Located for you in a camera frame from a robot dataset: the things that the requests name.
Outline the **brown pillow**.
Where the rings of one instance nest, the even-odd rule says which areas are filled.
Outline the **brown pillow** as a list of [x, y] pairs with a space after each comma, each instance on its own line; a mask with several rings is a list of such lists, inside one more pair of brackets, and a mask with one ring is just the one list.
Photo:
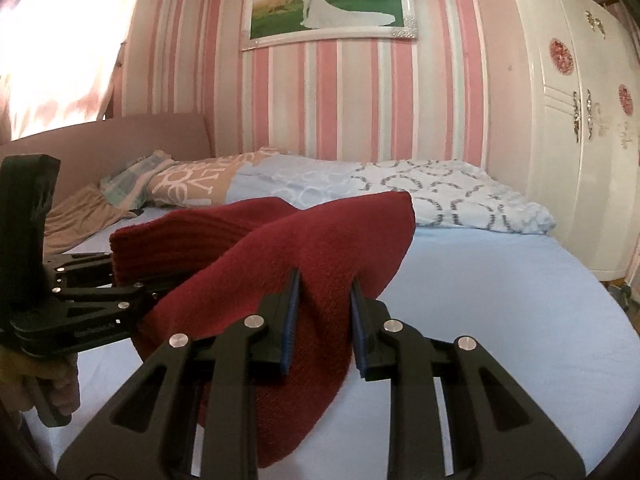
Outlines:
[[136, 214], [113, 206], [95, 184], [86, 185], [47, 214], [43, 255], [59, 255], [114, 223]]

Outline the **light blue bed sheet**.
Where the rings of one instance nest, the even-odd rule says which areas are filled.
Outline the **light blue bed sheet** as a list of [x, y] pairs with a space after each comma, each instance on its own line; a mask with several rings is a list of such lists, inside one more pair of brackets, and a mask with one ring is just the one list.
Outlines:
[[[434, 339], [475, 338], [582, 456], [587, 479], [639, 479], [639, 335], [603, 285], [553, 238], [418, 226], [381, 298]], [[79, 358], [81, 406], [47, 429], [23, 415], [54, 469], [89, 419], [141, 364], [128, 340]], [[390, 393], [355, 367], [296, 450], [259, 479], [385, 479]]]

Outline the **plaid pastel pillow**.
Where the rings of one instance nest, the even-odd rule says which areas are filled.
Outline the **plaid pastel pillow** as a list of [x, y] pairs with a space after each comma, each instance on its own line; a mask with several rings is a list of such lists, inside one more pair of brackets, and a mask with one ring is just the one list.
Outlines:
[[146, 201], [146, 187], [150, 181], [176, 163], [169, 154], [156, 150], [103, 178], [100, 192], [112, 206], [121, 210], [140, 209]]

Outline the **pink bed headboard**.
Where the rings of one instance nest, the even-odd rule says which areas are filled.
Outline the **pink bed headboard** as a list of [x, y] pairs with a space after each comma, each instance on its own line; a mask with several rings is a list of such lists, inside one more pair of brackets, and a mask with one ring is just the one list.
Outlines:
[[171, 158], [198, 160], [213, 156], [203, 115], [162, 113], [86, 122], [26, 136], [1, 147], [1, 156], [47, 154], [61, 162], [53, 203], [162, 150]]

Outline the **patterned blue white quilt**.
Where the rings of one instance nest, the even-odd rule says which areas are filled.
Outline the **patterned blue white quilt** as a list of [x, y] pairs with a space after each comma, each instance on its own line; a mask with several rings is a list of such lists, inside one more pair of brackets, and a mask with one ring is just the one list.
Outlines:
[[428, 228], [547, 234], [555, 227], [546, 207], [460, 160], [339, 162], [262, 148], [173, 164], [152, 177], [146, 188], [153, 203], [184, 208], [276, 196], [306, 209], [390, 191], [407, 192], [416, 224]]

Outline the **pink window curtain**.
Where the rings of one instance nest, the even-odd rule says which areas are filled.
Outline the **pink window curtain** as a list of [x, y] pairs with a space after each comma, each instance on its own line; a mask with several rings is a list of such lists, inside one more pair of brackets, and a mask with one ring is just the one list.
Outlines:
[[137, 0], [1, 0], [1, 141], [104, 118]]

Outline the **white wardrobe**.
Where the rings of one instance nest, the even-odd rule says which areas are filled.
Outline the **white wardrobe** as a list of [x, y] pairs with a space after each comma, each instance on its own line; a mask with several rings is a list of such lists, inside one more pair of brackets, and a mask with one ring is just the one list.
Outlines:
[[639, 62], [593, 0], [477, 0], [488, 174], [545, 206], [554, 238], [599, 280], [639, 236]]

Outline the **framed wedding photo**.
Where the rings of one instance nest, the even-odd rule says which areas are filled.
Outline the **framed wedding photo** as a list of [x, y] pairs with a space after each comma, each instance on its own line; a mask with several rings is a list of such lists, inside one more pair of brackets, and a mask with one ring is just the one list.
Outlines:
[[307, 41], [417, 36], [413, 0], [244, 0], [243, 51]]

